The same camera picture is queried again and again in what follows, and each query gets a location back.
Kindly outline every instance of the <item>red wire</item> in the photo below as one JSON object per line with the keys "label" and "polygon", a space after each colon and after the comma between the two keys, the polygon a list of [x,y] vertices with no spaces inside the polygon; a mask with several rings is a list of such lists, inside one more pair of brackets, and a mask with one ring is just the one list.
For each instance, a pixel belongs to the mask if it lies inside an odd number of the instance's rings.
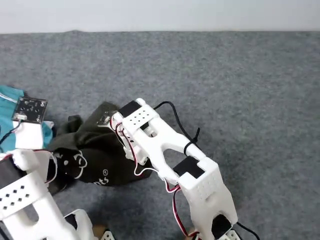
{"label": "red wire", "polygon": [[2,158],[0,161],[6,160],[7,158],[10,158],[10,157],[12,157],[12,154],[5,155],[4,158]]}
{"label": "red wire", "polygon": [[181,231],[183,232],[183,234],[188,237],[188,238],[192,238],[195,235],[197,235],[199,232],[198,231],[194,231],[190,234],[188,234],[184,224],[182,223],[179,215],[178,215],[178,211],[177,211],[177,206],[176,206],[176,193],[179,192],[181,190],[180,186],[174,191],[173,193],[173,197],[172,197],[172,208],[173,208],[173,214],[175,216],[176,222],[178,223]]}
{"label": "red wire", "polygon": [[176,186],[170,189],[170,185],[167,181],[165,181],[165,187],[166,187],[166,190],[169,192],[173,192],[174,190],[177,190],[178,188],[180,188],[180,186],[177,184]]}

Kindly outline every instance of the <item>gray carpet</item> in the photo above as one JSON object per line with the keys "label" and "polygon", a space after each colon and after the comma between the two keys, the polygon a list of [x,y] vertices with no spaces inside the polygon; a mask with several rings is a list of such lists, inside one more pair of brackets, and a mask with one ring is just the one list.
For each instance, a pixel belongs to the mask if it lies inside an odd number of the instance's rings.
{"label": "gray carpet", "polygon": [[[0,83],[48,99],[46,118],[57,124],[104,100],[174,102],[191,135],[202,128],[199,146],[218,162],[240,222],[264,240],[319,237],[319,78],[315,32],[0,35]],[[169,107],[159,112],[178,130]],[[182,159],[167,155],[171,166]],[[183,239],[154,174],[118,188],[79,182],[55,199],[118,240]],[[189,228],[187,202],[177,201]]]}

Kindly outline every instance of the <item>black wire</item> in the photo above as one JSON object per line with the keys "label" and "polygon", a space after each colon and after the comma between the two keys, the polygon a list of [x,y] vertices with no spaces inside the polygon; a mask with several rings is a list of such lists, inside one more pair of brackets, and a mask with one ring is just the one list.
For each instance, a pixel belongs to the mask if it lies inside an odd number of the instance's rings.
{"label": "black wire", "polygon": [[7,137],[10,136],[10,134],[12,134],[15,130],[18,129],[18,127],[20,126],[21,123],[22,123],[22,121],[19,121],[19,124],[18,124],[15,128],[13,128],[13,129],[11,129],[10,131],[8,131],[8,132],[1,138],[1,140],[0,140],[0,145],[4,142],[4,140],[7,139]]}
{"label": "black wire", "polygon": [[237,222],[236,224],[239,225],[239,227],[243,228],[244,230],[248,231],[249,233],[253,234],[257,240],[260,240],[260,237],[258,236],[258,234],[256,234],[253,230],[251,230],[250,228],[247,228],[246,226],[242,225],[240,222]]}
{"label": "black wire", "polygon": [[190,142],[185,145],[184,149],[183,149],[183,153],[184,155],[187,155],[187,148],[191,145],[191,144],[194,144],[198,147],[198,145],[196,144],[197,141],[198,141],[198,137],[199,137],[199,133],[200,133],[200,128],[198,127],[197,130],[196,130],[196,134],[194,136],[194,138],[192,138],[188,133],[187,131],[185,130],[185,128],[182,126],[181,122],[180,122],[180,119],[179,119],[179,116],[178,116],[178,113],[177,113],[177,110],[176,110],[176,107],[175,105],[171,102],[171,101],[163,101],[161,102],[159,105],[155,106],[153,109],[156,110],[158,108],[160,108],[162,105],[164,104],[169,104],[173,110],[173,113],[174,113],[174,116],[175,116],[175,120],[179,126],[179,128],[181,129],[182,133],[186,136],[186,138],[188,138],[190,140]]}
{"label": "black wire", "polygon": [[10,240],[7,234],[3,231],[1,227],[0,227],[0,235],[3,237],[3,240]]}

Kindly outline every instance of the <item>white wire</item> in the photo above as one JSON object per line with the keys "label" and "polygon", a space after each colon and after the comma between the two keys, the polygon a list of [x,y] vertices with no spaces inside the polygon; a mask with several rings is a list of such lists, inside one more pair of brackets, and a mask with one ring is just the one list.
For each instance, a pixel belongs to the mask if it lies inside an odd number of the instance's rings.
{"label": "white wire", "polygon": [[158,173],[158,172],[159,172],[158,170],[156,170],[156,169],[154,169],[154,168],[151,168],[151,167],[146,167],[146,168],[144,168],[141,172],[137,173],[137,169],[138,169],[137,156],[136,156],[136,154],[135,154],[134,147],[132,146],[129,138],[124,134],[123,131],[124,131],[124,129],[122,129],[121,132],[122,132],[124,138],[126,139],[127,143],[129,144],[129,147],[130,147],[130,150],[131,150],[133,159],[134,159],[134,161],[135,161],[135,168],[134,168],[133,174],[134,174],[135,176],[141,176],[141,175],[144,173],[144,171],[147,171],[147,170],[151,170],[151,171],[154,171],[154,172]]}
{"label": "white wire", "polygon": [[54,165],[55,165],[55,173],[54,173],[54,177],[48,181],[45,181],[44,183],[45,184],[50,184],[52,183],[56,178],[57,178],[57,175],[58,175],[58,161],[57,161],[57,158],[53,155],[52,152],[48,151],[48,150],[37,150],[36,152],[47,152],[51,155],[52,157],[52,160],[54,162]]}
{"label": "white wire", "polygon": [[50,184],[50,183],[52,183],[52,182],[57,178],[57,175],[58,175],[58,162],[57,162],[57,158],[53,155],[52,152],[49,151],[49,153],[50,153],[50,155],[51,155],[51,157],[52,157],[52,160],[53,160],[53,162],[54,162],[54,165],[55,165],[55,173],[54,173],[54,177],[53,177],[51,180],[46,181],[45,184]]}
{"label": "white wire", "polygon": [[3,99],[5,99],[5,100],[8,100],[8,101],[13,102],[13,103],[15,103],[15,104],[17,103],[16,100],[14,100],[14,99],[12,99],[11,97],[8,97],[8,96],[2,94],[1,92],[0,92],[0,98],[3,98]]}
{"label": "white wire", "polygon": [[[181,188],[176,189],[175,191],[178,193],[180,190],[181,190]],[[174,215],[175,221],[176,221],[176,223],[178,224],[179,228],[181,229],[181,232],[183,232],[183,235],[186,236],[185,231],[184,231],[183,227],[180,225],[179,220],[178,220],[178,218],[177,218],[177,215],[176,215],[176,213],[175,213],[175,207],[174,207],[175,204],[176,204],[176,203],[175,203],[175,199],[172,198],[172,211],[173,211],[173,215]]]}
{"label": "white wire", "polygon": [[176,186],[176,187],[174,187],[172,190],[169,190],[169,189],[168,189],[168,182],[165,180],[164,183],[165,183],[165,190],[166,190],[167,193],[169,193],[169,194],[174,193],[174,192],[179,188],[178,186]]}

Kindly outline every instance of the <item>white robot bracket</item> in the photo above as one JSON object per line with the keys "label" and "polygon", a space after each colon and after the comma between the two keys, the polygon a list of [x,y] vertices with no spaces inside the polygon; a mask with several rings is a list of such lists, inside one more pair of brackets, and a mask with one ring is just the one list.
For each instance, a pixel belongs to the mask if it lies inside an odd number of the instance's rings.
{"label": "white robot bracket", "polygon": [[[115,113],[110,128],[123,141],[130,159],[134,159],[134,154],[142,165],[150,159],[162,180],[180,186],[202,240],[220,239],[231,230],[238,217],[218,164],[190,144],[186,159],[173,169],[169,167],[163,152],[172,149],[183,153],[190,140],[173,130],[143,99],[138,98]],[[217,229],[221,224],[224,229]]]}

